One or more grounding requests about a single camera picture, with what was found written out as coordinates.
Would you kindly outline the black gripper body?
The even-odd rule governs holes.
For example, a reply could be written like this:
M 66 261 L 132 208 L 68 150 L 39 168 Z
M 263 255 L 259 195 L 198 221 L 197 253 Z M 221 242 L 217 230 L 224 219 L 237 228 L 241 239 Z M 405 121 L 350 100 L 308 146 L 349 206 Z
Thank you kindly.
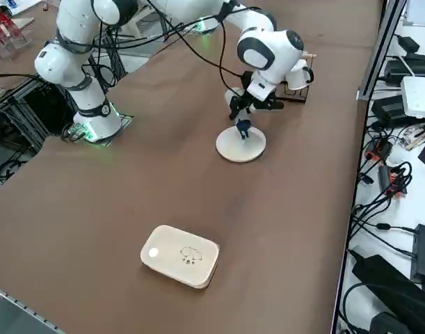
M 268 96 L 267 83 L 258 72 L 245 71 L 241 83 L 245 94 L 257 101 L 264 102 Z

